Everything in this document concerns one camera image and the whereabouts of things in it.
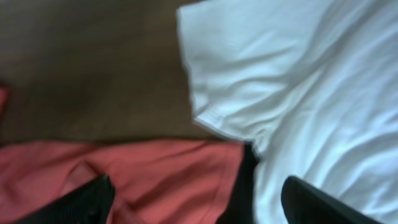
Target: black fabric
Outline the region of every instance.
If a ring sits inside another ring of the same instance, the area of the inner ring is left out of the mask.
[[[15,224],[105,224],[115,189],[98,177]]]
[[[379,224],[297,177],[287,178],[281,200],[290,224]]]
[[[253,224],[253,173],[258,164],[251,144],[244,147],[244,156],[239,167],[231,198],[216,224]]]

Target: white t-shirt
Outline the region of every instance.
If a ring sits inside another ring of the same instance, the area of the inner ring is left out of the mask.
[[[195,120],[253,140],[254,214],[296,175],[398,223],[398,1],[209,0],[178,10]]]

